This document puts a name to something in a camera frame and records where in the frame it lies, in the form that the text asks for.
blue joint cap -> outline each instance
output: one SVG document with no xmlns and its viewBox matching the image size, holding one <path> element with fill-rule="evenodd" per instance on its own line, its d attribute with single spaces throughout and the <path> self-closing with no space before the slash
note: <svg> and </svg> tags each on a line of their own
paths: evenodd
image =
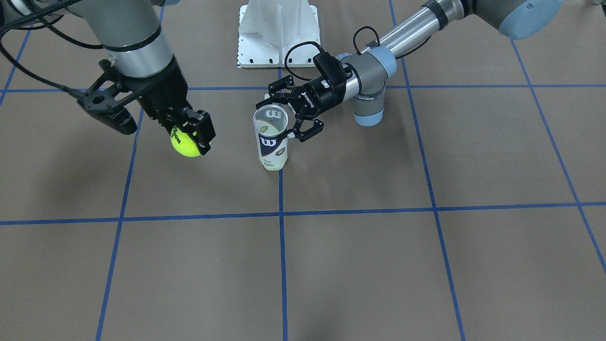
<svg viewBox="0 0 606 341">
<path fill-rule="evenodd" d="M 342 53 L 340 55 L 337 55 L 335 58 L 338 61 L 342 61 L 343 59 L 345 59 L 345 57 L 351 57 L 351 53 Z"/>
<path fill-rule="evenodd" d="M 383 65 L 385 72 L 387 72 L 387 78 L 391 78 L 396 73 L 398 69 L 396 57 L 393 56 L 393 53 L 388 48 L 377 46 L 370 50 L 369 53 L 375 56 L 381 65 Z"/>
<path fill-rule="evenodd" d="M 164 3 L 162 4 L 162 6 L 171 6 L 171 5 L 176 5 L 180 2 L 181 0 L 164 0 Z"/>
<path fill-rule="evenodd" d="M 564 0 L 527 0 L 513 10 L 499 26 L 499 33 L 524 39 L 537 33 L 556 16 Z"/>
<path fill-rule="evenodd" d="M 381 122 L 381 120 L 383 119 L 384 111 L 385 108 L 383 108 L 380 112 L 370 116 L 358 116 L 356 115 L 356 113 L 353 113 L 353 118 L 356 119 L 356 122 L 358 122 L 358 124 L 362 127 L 372 127 Z"/>
</svg>

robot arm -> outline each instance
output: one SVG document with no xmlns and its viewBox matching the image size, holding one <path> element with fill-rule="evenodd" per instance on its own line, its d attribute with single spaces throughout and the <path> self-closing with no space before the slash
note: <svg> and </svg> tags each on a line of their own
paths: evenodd
<svg viewBox="0 0 606 341">
<path fill-rule="evenodd" d="M 289 105 L 295 125 L 278 138 L 297 138 L 301 142 L 324 128 L 317 117 L 351 100 L 356 121 L 372 126 L 381 120 L 385 80 L 396 71 L 396 59 L 413 51 L 431 35 L 457 20 L 475 14 L 512 39 L 526 38 L 553 19 L 563 0 L 430 0 L 417 12 L 393 27 L 379 41 L 372 41 L 360 55 L 348 53 L 332 57 L 319 47 L 313 58 L 321 76 L 295 86 L 292 76 L 269 85 L 269 98 L 256 105 Z M 305 120 L 313 127 L 301 132 Z"/>
<path fill-rule="evenodd" d="M 0 0 L 0 12 L 7 26 L 12 22 L 28 22 L 35 14 L 60 7 L 84 18 L 109 57 L 99 62 L 103 74 L 84 93 L 67 87 L 60 89 L 76 97 L 78 104 L 93 118 L 123 134 L 134 133 L 137 129 L 125 108 L 137 100 L 148 116 L 158 120 L 168 133 L 174 126 L 179 127 L 204 155 L 215 137 L 210 115 L 202 110 L 194 111 L 187 102 L 187 83 L 153 10 L 154 5 L 177 2 Z M 55 10 L 48 15 L 60 13 Z M 127 96 L 116 99 L 120 93 Z"/>
</svg>

tennis ball can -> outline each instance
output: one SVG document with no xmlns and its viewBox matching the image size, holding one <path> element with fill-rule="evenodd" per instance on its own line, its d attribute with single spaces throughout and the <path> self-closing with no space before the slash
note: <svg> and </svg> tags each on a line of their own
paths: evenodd
<svg viewBox="0 0 606 341">
<path fill-rule="evenodd" d="M 288 138 L 277 136 L 288 129 L 288 114 L 281 106 L 268 104 L 253 115 L 259 161 L 268 171 L 279 171 L 288 158 Z"/>
</svg>

mounting hole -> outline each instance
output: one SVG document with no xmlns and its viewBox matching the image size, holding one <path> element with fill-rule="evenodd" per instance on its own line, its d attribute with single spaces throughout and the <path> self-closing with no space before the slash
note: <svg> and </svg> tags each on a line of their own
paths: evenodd
<svg viewBox="0 0 606 341">
<path fill-rule="evenodd" d="M 97 96 L 93 98 L 93 104 L 100 104 L 103 101 L 105 101 L 105 97 L 103 96 Z"/>
</svg>

yellow tennis ball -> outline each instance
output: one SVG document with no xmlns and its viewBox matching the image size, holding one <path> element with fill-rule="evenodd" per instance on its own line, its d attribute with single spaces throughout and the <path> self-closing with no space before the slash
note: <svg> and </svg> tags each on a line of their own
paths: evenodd
<svg viewBox="0 0 606 341">
<path fill-rule="evenodd" d="M 170 143 L 179 154 L 185 157 L 200 156 L 200 150 L 198 150 L 196 143 L 177 126 L 174 126 L 170 131 Z"/>
</svg>

